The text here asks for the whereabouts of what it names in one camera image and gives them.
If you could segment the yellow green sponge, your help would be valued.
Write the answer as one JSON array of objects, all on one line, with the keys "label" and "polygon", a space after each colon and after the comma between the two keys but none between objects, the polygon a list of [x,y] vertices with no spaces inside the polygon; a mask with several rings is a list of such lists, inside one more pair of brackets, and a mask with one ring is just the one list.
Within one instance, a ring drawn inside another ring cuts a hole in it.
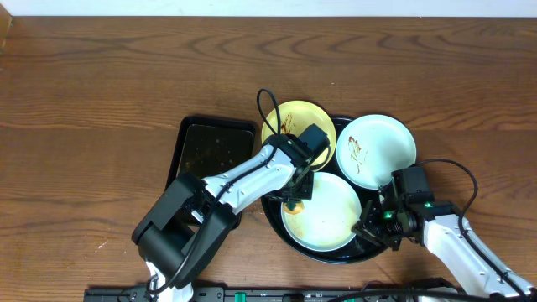
[{"label": "yellow green sponge", "polygon": [[297,215],[304,210],[304,203],[302,201],[287,201],[283,204],[283,210],[287,214]]}]

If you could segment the light blue plate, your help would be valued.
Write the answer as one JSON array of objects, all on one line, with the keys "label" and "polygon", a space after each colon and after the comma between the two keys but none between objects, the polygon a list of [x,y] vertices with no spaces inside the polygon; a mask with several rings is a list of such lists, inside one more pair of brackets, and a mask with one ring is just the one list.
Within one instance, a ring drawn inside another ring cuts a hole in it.
[{"label": "light blue plate", "polygon": [[332,252],[347,245],[356,234],[362,205],[357,192],[341,177],[315,172],[310,200],[291,213],[281,207],[284,229],[300,246],[314,252]]},{"label": "light blue plate", "polygon": [[399,120],[380,114],[359,117],[346,125],[336,143],[336,161],[353,184],[376,190],[391,181],[391,173],[414,164],[417,147]]}]

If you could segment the yellow plate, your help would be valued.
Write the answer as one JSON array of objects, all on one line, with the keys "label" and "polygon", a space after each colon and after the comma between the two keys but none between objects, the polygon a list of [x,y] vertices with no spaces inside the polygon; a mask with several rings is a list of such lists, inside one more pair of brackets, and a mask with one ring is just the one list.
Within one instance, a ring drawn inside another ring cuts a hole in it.
[{"label": "yellow plate", "polygon": [[328,114],[319,106],[306,101],[289,101],[279,105],[282,134],[299,136],[311,124],[324,131],[329,140],[329,147],[312,163],[314,172],[324,168],[331,160],[336,149],[336,129]]}]

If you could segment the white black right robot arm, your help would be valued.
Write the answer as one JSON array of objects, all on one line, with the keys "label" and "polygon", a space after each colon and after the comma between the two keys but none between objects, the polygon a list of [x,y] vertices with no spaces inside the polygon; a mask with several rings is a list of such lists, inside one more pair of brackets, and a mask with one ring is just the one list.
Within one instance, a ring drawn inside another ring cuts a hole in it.
[{"label": "white black right robot arm", "polygon": [[394,251],[407,238],[437,256],[469,295],[531,299],[536,287],[514,273],[477,236],[449,201],[430,191],[390,189],[383,202],[369,201],[352,228],[360,238]]}]

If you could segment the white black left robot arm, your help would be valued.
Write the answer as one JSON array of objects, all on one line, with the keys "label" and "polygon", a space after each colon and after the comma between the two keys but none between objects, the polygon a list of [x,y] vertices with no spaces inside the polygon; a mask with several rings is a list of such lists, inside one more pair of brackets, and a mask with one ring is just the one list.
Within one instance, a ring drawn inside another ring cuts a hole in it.
[{"label": "white black left robot arm", "polygon": [[190,284],[214,258],[238,213],[263,196],[293,209],[309,200],[310,166],[329,146],[325,133],[275,134],[257,155],[227,172],[177,176],[132,234],[153,271],[148,296],[190,299]]}]

